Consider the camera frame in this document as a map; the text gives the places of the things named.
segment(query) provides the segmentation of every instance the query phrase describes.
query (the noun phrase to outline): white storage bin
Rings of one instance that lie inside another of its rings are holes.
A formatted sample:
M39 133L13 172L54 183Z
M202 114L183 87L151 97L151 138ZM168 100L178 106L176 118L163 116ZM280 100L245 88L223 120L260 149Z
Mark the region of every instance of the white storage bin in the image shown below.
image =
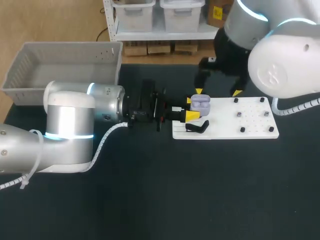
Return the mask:
M205 0L160 0L167 33L196 33Z
M156 0L144 4L113 3L123 32L152 32L152 13Z

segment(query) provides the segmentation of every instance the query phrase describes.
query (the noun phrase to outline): black lever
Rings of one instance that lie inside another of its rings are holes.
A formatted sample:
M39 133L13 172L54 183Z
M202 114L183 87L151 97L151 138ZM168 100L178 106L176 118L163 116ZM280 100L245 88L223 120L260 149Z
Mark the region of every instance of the black lever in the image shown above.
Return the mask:
M191 132L195 132L195 133L198 133L198 134L203 134L207 128L209 127L209 120L206 120L202 126L196 126L196 125L193 125L191 123L186 123L185 124L185 129L191 131Z

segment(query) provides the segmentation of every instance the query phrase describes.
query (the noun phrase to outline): white cable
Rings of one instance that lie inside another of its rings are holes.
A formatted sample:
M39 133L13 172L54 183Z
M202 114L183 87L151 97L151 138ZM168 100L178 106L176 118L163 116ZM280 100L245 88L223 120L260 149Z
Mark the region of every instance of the white cable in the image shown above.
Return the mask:
M89 171L89 170L94 166L94 164L96 163L96 161L97 161L97 159L98 159L98 156L99 156L99 154L100 154L100 151L101 151L101 149L102 149L102 146L104 145L107 137L108 137L114 130L116 130L116 129L118 129L118 128L122 128L122 127L128 127L128 123L127 123L127 122L118 123L118 124L112 126L112 127L104 134L104 136L102 137L102 139L101 139L101 141L100 141L100 143L99 143L99 146L98 146L98 148L97 148L97 150L96 150L96 152L95 152L95 154L94 154L94 156L93 156L93 159L92 159L92 161L91 161L91 164L88 166L87 169L81 171L81 173L84 173L84 172Z
M305 102L299 106L291 107L291 108L288 108L285 110L279 110L278 109L278 101L279 101L278 98L273 98L272 106L271 106L272 112L278 116L286 116L286 115L296 114L296 113L301 112L303 110L310 109L312 107L320 105L320 98L317 98L317 99Z
M11 187L11 186L16 185L16 184L21 183L21 182L22 182L22 185L21 185L20 189L24 189L25 186L28 185L30 178L36 172L36 170L37 170L37 168L38 168L38 166L40 164L41 158L42 158L43 146L44 146L44 136L38 130L32 129L29 132L31 132L31 133L35 132L39 136L40 150L38 152L38 155L36 157L34 165L33 165L31 171L28 174L22 175L21 177L15 179L15 180L9 181L9 182L4 183L4 184L1 184L0 185L0 190L8 188L8 187Z
M22 184L20 186L20 189L24 189L25 186L27 186L29 184L29 180L30 178L33 176L33 174L35 174L36 170L38 169L39 167L39 164L40 164L40 161L42 159L42 153L44 151L44 136L42 135L42 133L38 130L30 130L29 132L31 133L37 133L38 136L39 136L39 146L40 146L40 149L39 149L39 152L38 152L38 155L36 156L36 160L35 160L35 163L33 165L33 168L31 169L31 171L29 172L29 174L26 175L26 178L22 181Z

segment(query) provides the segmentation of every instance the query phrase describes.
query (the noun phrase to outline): white board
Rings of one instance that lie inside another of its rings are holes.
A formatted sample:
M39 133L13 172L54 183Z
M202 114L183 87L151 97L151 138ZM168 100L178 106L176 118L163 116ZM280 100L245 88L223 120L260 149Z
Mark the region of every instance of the white board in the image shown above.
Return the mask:
M186 130L186 124L172 121L172 136L174 139L194 140L227 140L227 139L277 139L279 131L272 114L269 101L264 97L238 97L238 103L234 98L211 98L210 114L189 124L202 126L209 120L209 126L204 133L190 132ZM180 111L180 107L173 107L173 111Z

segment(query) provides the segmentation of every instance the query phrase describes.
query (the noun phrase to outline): black tabletop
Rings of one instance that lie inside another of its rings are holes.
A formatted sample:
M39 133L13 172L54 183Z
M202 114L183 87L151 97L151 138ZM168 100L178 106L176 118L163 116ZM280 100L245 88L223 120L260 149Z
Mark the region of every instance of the black tabletop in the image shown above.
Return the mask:
M178 98L194 93L196 70L124 64L119 84L130 92L153 79ZM233 81L216 73L205 91L227 97ZM260 96L252 83L242 95ZM319 239L320 108L275 120L280 136L266 140L174 140L170 122L117 129L89 172L37 173L25 190L0 191L0 239ZM44 133L46 115L13 106L6 124ZM108 128L95 124L95 148Z

